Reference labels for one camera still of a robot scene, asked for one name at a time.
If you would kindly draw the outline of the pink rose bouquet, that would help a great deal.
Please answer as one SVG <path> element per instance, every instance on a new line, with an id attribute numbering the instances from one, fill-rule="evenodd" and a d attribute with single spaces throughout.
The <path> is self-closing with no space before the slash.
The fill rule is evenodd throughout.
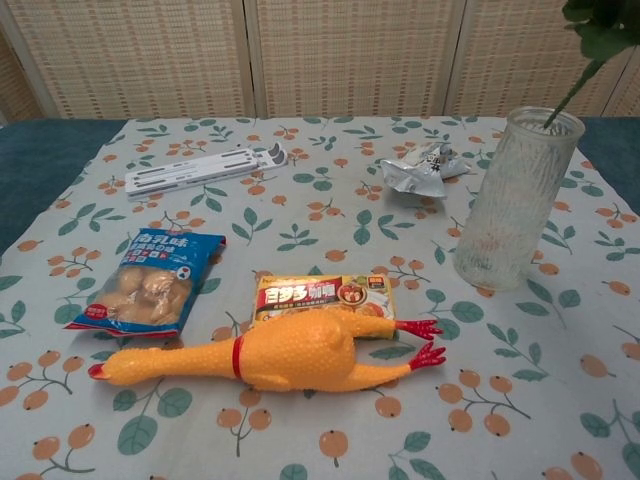
<path id="1" fill-rule="evenodd" d="M 581 55 L 589 60 L 581 76 L 547 118 L 548 128 L 573 97 L 613 57 L 640 46 L 640 0 L 566 0 L 566 28 L 580 37 Z"/>

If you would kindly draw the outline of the frosted glass vase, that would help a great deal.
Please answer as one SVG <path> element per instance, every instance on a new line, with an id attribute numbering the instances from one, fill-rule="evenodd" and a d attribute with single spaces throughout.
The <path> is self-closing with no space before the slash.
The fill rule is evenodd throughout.
<path id="1" fill-rule="evenodd" d="M 584 133 L 580 119 L 550 108 L 520 107 L 507 116 L 455 250 L 462 279 L 496 291 L 524 282 Z"/>

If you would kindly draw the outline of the orange curry box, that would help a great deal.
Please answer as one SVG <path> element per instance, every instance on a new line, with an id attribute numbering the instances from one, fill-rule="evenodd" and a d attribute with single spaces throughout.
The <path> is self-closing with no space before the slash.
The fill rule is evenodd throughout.
<path id="1" fill-rule="evenodd" d="M 395 318 L 392 287 L 384 274 L 312 274 L 263 276 L 257 283 L 252 323 L 322 308 Z"/>

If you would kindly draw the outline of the floral patterned tablecloth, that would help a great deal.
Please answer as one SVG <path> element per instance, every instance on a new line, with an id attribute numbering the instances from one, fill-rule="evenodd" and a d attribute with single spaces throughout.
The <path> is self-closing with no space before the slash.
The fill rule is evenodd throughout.
<path id="1" fill-rule="evenodd" d="M 0 127 L 0 480 L 640 480 L 640 119 L 513 291 L 501 118 Z"/>

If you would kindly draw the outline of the yellow rubber chicken toy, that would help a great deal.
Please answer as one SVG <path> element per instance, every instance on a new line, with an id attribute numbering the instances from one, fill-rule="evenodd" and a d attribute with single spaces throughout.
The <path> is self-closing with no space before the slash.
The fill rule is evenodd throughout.
<path id="1" fill-rule="evenodd" d="M 425 339 L 408 362 L 396 366 L 360 364 L 356 341 L 397 330 Z M 175 350 L 131 348 L 88 370 L 116 386 L 161 376 L 215 376 L 245 382 L 256 390 L 351 392 L 375 387 L 444 363 L 441 334 L 433 320 L 398 321 L 333 308 L 310 309 L 259 322 L 245 334 Z"/>

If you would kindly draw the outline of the silver crumpled snack bag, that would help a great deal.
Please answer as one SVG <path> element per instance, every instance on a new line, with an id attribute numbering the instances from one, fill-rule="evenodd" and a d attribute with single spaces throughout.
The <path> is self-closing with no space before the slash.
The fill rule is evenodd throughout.
<path id="1" fill-rule="evenodd" d="M 383 159 L 380 167 L 384 182 L 391 189 L 430 198 L 444 198 L 444 181 L 470 172 L 448 142 L 418 145 L 400 159 Z"/>

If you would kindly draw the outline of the blue snack bag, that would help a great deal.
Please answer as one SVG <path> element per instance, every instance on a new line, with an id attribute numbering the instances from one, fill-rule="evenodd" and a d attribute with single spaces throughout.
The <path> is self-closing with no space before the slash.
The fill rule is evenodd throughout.
<path id="1" fill-rule="evenodd" d="M 140 229 L 118 268 L 67 328 L 120 337 L 178 335 L 210 259 L 225 246 L 223 235 Z"/>

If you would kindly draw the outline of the woven bamboo folding screen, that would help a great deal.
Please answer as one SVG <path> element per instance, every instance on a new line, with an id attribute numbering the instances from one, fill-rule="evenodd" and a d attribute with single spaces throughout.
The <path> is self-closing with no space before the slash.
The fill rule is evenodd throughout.
<path id="1" fill-rule="evenodd" d="M 0 125 L 553 108 L 589 63 L 565 3 L 0 0 Z M 640 114 L 640 46 L 568 109 Z"/>

